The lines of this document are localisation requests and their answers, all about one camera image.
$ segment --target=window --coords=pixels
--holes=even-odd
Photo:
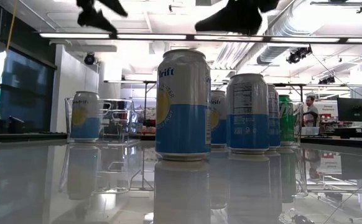
[[[25,121],[25,132],[49,131],[53,74],[52,68],[15,51],[0,53],[0,119]]]

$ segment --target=white wall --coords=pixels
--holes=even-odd
[[[63,45],[57,45],[51,110],[51,128],[53,132],[66,132],[64,99],[73,97],[76,91],[98,92],[99,75],[65,51]]]

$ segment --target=nutrition facts label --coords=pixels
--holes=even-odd
[[[233,108],[234,114],[250,114],[253,112],[252,85],[238,83],[233,86]]]
[[[206,144],[211,143],[211,111],[206,109]]]

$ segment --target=man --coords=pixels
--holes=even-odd
[[[308,96],[305,100],[305,104],[308,106],[308,110],[304,113],[304,125],[305,127],[316,127],[318,120],[318,108],[313,105],[315,97]]]

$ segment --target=glossy table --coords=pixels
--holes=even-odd
[[[157,158],[152,141],[0,144],[0,223],[295,223],[295,215],[362,223],[362,149],[217,149],[172,162]]]

